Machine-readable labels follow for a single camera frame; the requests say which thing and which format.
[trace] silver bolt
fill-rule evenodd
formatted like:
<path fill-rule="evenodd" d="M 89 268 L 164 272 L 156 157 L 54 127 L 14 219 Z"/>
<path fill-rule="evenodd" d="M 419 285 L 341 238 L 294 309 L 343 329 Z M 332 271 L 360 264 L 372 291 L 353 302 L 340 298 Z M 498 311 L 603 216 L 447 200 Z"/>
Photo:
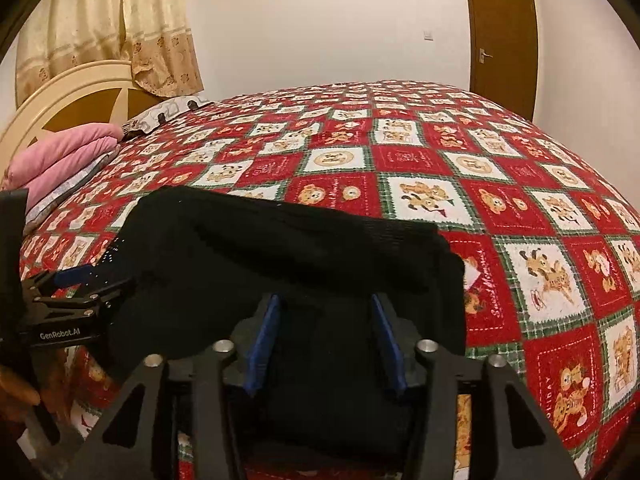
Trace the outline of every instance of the silver bolt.
<path fill-rule="evenodd" d="M 438 343 L 431 339 L 420 339 L 416 344 L 416 347 L 420 352 L 427 352 L 427 354 L 430 354 L 438 349 Z"/>
<path fill-rule="evenodd" d="M 507 359 L 498 354 L 490 355 L 487 360 L 489 364 L 495 368 L 502 368 L 507 365 Z"/>
<path fill-rule="evenodd" d="M 216 341 L 213 343 L 213 349 L 221 354 L 228 354 L 232 352 L 236 348 L 234 342 L 229 339 L 221 339 L 220 341 Z"/>
<path fill-rule="evenodd" d="M 145 357 L 145 366 L 148 368 L 156 368 L 162 364 L 163 360 L 160 354 L 150 354 Z"/>

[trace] door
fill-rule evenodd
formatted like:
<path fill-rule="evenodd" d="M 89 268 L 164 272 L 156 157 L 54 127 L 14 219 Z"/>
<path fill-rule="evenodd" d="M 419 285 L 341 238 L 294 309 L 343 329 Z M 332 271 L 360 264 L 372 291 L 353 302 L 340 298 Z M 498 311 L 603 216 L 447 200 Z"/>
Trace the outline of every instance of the door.
<path fill-rule="evenodd" d="M 538 81 L 534 0 L 469 0 L 470 90 L 528 119 Z"/>

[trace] wooden headboard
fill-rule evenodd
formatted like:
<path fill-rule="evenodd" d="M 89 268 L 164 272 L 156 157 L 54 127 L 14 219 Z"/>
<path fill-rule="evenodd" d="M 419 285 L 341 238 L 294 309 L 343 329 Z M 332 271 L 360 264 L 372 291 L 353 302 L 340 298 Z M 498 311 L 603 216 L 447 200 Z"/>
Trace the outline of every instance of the wooden headboard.
<path fill-rule="evenodd" d="M 0 176 L 36 140 L 79 124 L 116 123 L 162 101 L 131 79 L 131 63 L 94 61 L 58 74 L 18 108 L 0 137 Z"/>

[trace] patchwork quilt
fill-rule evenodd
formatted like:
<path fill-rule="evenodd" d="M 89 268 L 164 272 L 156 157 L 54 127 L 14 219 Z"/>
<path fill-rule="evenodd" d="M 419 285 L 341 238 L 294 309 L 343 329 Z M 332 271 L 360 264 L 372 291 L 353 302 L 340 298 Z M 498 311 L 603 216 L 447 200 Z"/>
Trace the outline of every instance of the patchwork quilt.
<path fill-rule="evenodd" d="M 140 197 L 177 184 L 436 222 L 466 265 L 467 355 L 504 355 L 583 476 L 628 425 L 640 401 L 640 216 L 580 156 L 500 106 L 392 80 L 189 111 L 123 144 L 54 211 L 25 240 L 22 275 L 95 263 Z M 87 434 L 116 386 L 82 348 L 72 381 L 72 417 Z M 456 478 L 466 478 L 469 398 L 458 403 Z M 188 438 L 180 442 L 189 478 Z"/>

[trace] pink blanket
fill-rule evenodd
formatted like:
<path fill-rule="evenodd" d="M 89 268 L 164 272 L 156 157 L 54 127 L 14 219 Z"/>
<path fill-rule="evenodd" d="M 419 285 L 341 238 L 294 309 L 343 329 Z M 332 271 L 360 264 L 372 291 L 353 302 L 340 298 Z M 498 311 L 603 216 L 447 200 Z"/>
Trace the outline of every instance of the pink blanket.
<path fill-rule="evenodd" d="M 122 128 L 117 124 L 110 123 L 81 124 L 55 133 L 39 140 L 14 156 L 4 173 L 0 189 L 12 190 L 24 186 L 62 160 L 63 157 L 73 153 L 81 146 L 94 142 L 94 140 L 108 137 L 119 142 L 122 140 L 122 136 Z"/>
<path fill-rule="evenodd" d="M 118 141 L 113 137 L 101 137 L 94 140 L 86 146 L 73 150 L 42 174 L 22 186 L 29 189 L 27 211 L 56 189 L 60 183 L 82 170 L 92 160 L 95 160 L 103 153 L 112 151 L 117 143 Z"/>

